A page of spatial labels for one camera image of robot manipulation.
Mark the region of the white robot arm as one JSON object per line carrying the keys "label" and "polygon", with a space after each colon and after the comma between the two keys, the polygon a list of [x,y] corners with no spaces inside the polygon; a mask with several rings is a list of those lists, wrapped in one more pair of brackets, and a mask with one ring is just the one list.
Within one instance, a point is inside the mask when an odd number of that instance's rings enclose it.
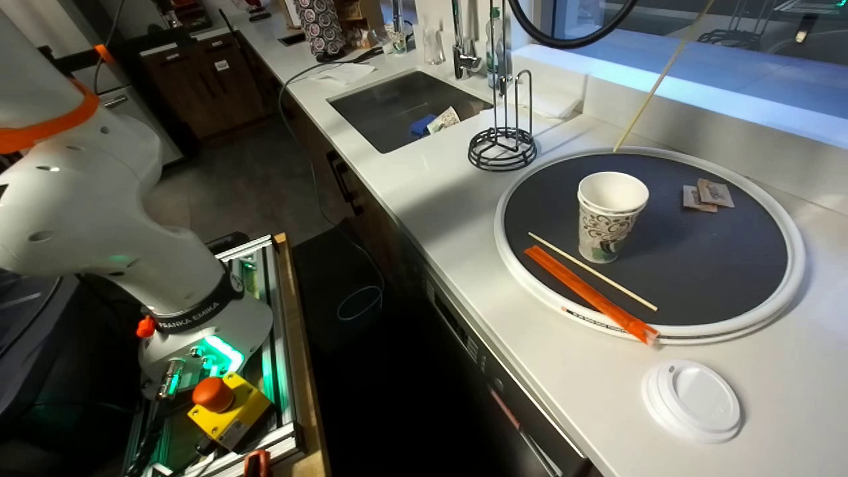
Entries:
{"label": "white robot arm", "polygon": [[151,315],[137,360],[157,379],[168,364],[212,342],[242,367],[274,323],[230,270],[188,232],[149,218],[144,196],[163,172],[160,135],[100,107],[0,16],[0,267],[22,275],[92,273]]}

